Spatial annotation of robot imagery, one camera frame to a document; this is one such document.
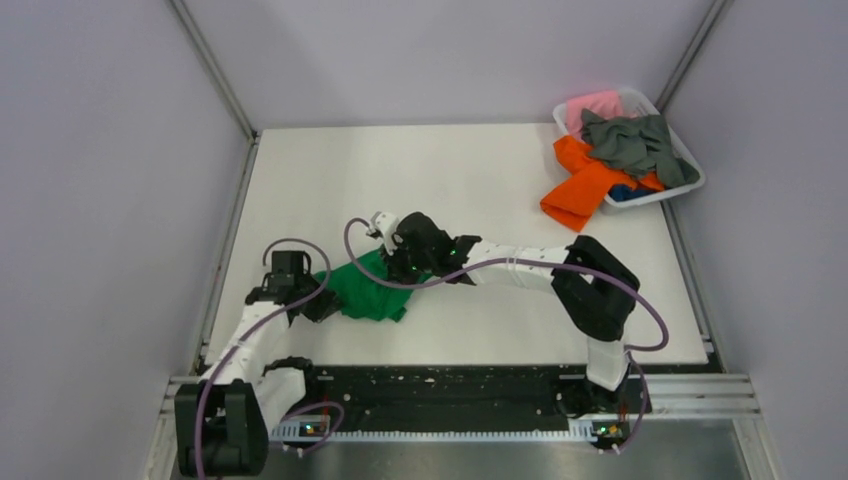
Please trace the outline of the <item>green t shirt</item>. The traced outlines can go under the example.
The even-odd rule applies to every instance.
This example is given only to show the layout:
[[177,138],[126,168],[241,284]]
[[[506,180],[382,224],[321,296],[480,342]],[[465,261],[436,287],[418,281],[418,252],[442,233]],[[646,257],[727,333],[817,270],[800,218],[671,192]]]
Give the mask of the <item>green t shirt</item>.
[[303,314],[317,322],[335,313],[353,319],[399,322],[412,294],[412,290],[378,284],[347,263],[330,272],[326,289],[305,305]]

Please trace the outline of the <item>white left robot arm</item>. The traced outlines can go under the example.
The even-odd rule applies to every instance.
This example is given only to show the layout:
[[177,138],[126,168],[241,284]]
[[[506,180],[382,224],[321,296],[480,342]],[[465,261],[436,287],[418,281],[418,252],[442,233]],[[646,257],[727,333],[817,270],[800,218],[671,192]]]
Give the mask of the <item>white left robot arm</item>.
[[174,396],[177,465],[187,477],[260,474],[271,430],[291,408],[303,414],[319,404],[321,388],[308,378],[312,362],[274,351],[297,317],[319,323],[340,301],[313,276],[305,251],[267,250],[262,263],[266,271],[223,353]]

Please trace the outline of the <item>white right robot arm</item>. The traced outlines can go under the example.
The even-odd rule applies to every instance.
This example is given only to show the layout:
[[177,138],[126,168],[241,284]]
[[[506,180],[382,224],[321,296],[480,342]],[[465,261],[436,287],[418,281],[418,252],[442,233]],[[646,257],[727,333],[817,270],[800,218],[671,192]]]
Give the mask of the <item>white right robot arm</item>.
[[625,415],[631,371],[625,325],[640,299],[640,282],[596,239],[579,235],[566,246],[512,246],[476,235],[452,236],[421,212],[404,218],[378,212],[370,234],[383,242],[380,254],[391,282],[412,285],[430,276],[448,284],[509,286],[556,297],[588,349],[583,384],[564,397],[565,411],[573,417]]

